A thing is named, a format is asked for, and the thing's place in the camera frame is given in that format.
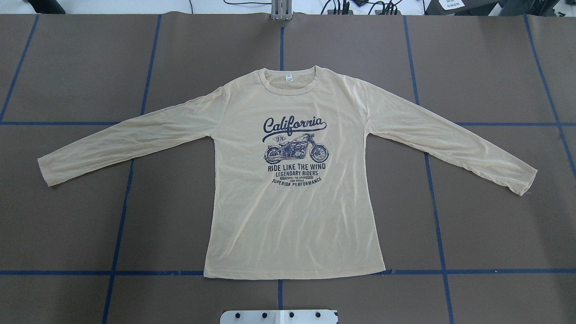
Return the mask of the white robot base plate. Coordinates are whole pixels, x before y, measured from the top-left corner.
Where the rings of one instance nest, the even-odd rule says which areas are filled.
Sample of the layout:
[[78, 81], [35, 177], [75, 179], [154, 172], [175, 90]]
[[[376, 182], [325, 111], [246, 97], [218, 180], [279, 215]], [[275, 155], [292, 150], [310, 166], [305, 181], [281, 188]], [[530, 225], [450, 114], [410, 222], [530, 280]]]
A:
[[237, 310], [225, 311], [220, 324], [338, 324], [336, 310]]

